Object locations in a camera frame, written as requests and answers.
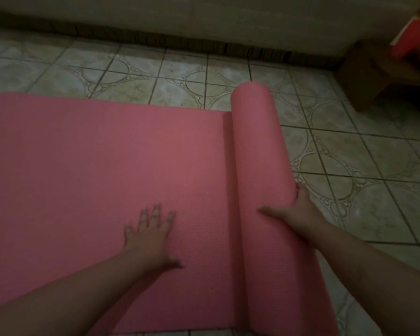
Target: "tiled floor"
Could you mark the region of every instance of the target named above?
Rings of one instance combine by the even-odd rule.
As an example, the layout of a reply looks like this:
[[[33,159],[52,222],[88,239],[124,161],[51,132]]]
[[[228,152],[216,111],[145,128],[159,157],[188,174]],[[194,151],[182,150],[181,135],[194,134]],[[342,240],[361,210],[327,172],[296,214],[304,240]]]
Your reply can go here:
[[[230,111],[249,80],[271,90],[296,180],[325,217],[420,269],[420,114],[408,104],[356,113],[326,71],[0,30],[0,92]],[[340,334],[381,335],[319,256]]]

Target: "person's right arm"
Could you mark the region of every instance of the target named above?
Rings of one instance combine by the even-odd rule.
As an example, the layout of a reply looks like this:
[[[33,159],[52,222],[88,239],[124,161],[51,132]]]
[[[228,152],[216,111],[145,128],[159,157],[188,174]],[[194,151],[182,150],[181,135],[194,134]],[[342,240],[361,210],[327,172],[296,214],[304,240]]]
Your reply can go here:
[[[419,336],[420,271],[330,224],[309,198],[308,189],[297,186],[293,206],[258,210],[285,221],[308,239],[384,333]]]

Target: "dark baseboard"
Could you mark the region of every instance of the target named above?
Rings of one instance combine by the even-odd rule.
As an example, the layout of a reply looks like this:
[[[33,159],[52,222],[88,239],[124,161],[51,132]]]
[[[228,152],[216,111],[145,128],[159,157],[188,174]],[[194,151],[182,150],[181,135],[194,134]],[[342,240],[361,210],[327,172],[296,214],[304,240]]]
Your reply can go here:
[[[168,34],[146,33],[91,24],[69,23],[34,16],[9,14],[0,11],[0,27],[56,33],[69,36],[137,43],[148,46],[192,50],[211,54],[249,58],[269,62],[291,63],[300,66],[336,70],[343,58],[315,56],[286,50],[241,45],[205,39],[184,38]]]

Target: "person's left hand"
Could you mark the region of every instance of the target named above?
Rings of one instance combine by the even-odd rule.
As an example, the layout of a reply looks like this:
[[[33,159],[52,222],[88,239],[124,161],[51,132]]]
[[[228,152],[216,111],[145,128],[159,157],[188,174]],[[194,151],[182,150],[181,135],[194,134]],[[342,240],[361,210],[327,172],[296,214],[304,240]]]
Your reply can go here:
[[[139,253],[146,262],[147,270],[159,269],[164,266],[184,267],[179,259],[170,256],[165,250],[165,240],[171,224],[174,222],[176,212],[170,211],[165,221],[159,224],[160,206],[160,203],[154,204],[151,219],[148,217],[148,208],[141,210],[138,231],[134,231],[131,225],[125,226],[124,251]]]

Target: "yoga mat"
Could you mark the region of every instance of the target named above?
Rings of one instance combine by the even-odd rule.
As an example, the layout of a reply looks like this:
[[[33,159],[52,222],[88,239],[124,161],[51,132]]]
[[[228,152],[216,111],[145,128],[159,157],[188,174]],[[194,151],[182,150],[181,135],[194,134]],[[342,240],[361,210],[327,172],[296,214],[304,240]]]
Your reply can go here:
[[[187,266],[140,281],[110,311],[114,332],[336,334],[314,251],[256,212],[296,196],[272,97],[246,83],[231,103],[0,95],[0,304],[118,253],[123,226],[161,201]]]

